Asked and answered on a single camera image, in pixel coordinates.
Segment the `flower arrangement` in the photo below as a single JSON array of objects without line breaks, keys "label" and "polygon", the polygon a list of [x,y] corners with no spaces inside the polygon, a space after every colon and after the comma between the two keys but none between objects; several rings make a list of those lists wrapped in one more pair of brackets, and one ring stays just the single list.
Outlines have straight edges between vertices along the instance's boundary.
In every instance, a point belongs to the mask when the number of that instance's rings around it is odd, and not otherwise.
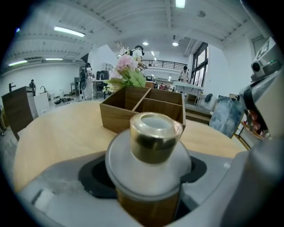
[{"label": "flower arrangement", "polygon": [[105,81],[108,85],[103,87],[104,92],[115,92],[125,86],[145,87],[146,85],[146,78],[140,73],[138,62],[127,54],[123,54],[118,59],[117,66],[109,74],[110,79]]}]

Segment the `ceiling light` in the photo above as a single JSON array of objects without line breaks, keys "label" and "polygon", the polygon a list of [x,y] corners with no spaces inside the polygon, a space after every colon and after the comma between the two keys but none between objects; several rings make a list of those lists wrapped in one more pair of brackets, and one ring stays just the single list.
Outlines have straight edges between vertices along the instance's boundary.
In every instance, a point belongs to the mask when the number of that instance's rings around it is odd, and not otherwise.
[{"label": "ceiling light", "polygon": [[19,64],[23,64],[23,63],[27,63],[28,61],[24,60],[24,61],[19,61],[19,62],[14,62],[9,64],[9,66],[15,66],[15,65],[19,65]]},{"label": "ceiling light", "polygon": [[185,0],[176,0],[176,8],[184,8]]},{"label": "ceiling light", "polygon": [[63,59],[45,59],[45,60],[47,60],[47,61],[52,61],[52,60],[58,60],[58,61],[61,61],[61,60],[63,60]]},{"label": "ceiling light", "polygon": [[56,26],[56,27],[54,28],[54,30],[55,30],[55,31],[66,32],[66,33],[73,34],[73,35],[77,35],[77,36],[80,36],[80,37],[84,37],[84,36],[85,36],[84,33],[77,32],[77,31],[73,31],[73,30],[70,30],[70,29],[67,29],[67,28],[63,28],[63,27],[58,27],[58,26]]}]

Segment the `staircase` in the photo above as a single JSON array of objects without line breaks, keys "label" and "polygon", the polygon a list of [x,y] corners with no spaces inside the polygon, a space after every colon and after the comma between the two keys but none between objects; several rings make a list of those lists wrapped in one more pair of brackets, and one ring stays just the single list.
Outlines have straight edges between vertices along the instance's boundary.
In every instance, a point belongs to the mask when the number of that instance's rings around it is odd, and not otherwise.
[{"label": "staircase", "polygon": [[202,106],[185,105],[185,117],[191,121],[197,121],[202,124],[209,124],[212,117],[210,111]]}]

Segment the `person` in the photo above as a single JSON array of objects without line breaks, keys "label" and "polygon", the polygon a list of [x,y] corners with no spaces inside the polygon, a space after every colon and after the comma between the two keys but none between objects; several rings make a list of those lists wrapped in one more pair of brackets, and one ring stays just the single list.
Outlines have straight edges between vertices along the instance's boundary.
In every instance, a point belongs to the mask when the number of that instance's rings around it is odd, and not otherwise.
[{"label": "person", "polygon": [[31,80],[29,87],[32,88],[33,95],[36,96],[36,83],[34,82],[33,79]]},{"label": "person", "polygon": [[2,118],[2,112],[1,112],[1,107],[0,107],[0,135],[1,136],[4,136],[3,131],[6,131],[6,126]]},{"label": "person", "polygon": [[187,66],[183,67],[183,71],[181,71],[181,74],[179,75],[179,80],[178,81],[188,82]]},{"label": "person", "polygon": [[143,69],[147,69],[148,67],[142,63],[142,57],[144,55],[143,50],[144,48],[142,46],[137,45],[132,50],[132,57],[135,61],[138,62],[138,66],[140,66]]},{"label": "person", "polygon": [[94,78],[94,74],[92,72],[91,64],[86,63],[86,88],[85,88],[85,99],[92,99],[92,80]]}]

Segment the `wooden table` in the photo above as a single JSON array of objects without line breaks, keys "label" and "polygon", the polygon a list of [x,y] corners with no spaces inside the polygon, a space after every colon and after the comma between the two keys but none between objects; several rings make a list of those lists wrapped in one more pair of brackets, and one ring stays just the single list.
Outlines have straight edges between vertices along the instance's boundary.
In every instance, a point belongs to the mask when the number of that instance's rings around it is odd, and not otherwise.
[{"label": "wooden table", "polygon": [[[103,127],[99,102],[70,104],[35,119],[18,143],[16,192],[55,163],[106,150],[115,135]],[[189,150],[222,157],[235,157],[241,151],[224,134],[189,120],[181,141]]]}]

